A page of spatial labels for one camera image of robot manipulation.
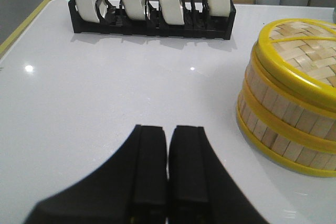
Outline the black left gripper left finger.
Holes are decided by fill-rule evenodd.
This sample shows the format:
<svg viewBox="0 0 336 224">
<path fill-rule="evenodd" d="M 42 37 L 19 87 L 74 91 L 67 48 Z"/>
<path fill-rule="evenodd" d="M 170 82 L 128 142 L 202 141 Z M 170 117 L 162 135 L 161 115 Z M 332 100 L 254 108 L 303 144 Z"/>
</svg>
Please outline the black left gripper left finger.
<svg viewBox="0 0 336 224">
<path fill-rule="evenodd" d="M 165 223 L 167 150 L 158 126 L 136 125 L 86 178 L 40 201 L 26 223 Z"/>
</svg>

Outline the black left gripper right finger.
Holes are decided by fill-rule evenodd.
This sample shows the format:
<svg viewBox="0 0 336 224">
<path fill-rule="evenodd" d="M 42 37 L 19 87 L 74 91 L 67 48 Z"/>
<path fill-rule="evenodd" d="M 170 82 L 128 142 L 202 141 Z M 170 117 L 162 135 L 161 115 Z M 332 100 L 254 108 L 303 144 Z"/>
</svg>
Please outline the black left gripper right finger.
<svg viewBox="0 0 336 224">
<path fill-rule="evenodd" d="M 169 223 L 267 223 L 226 171 L 203 127 L 175 128 L 169 188 Z"/>
</svg>

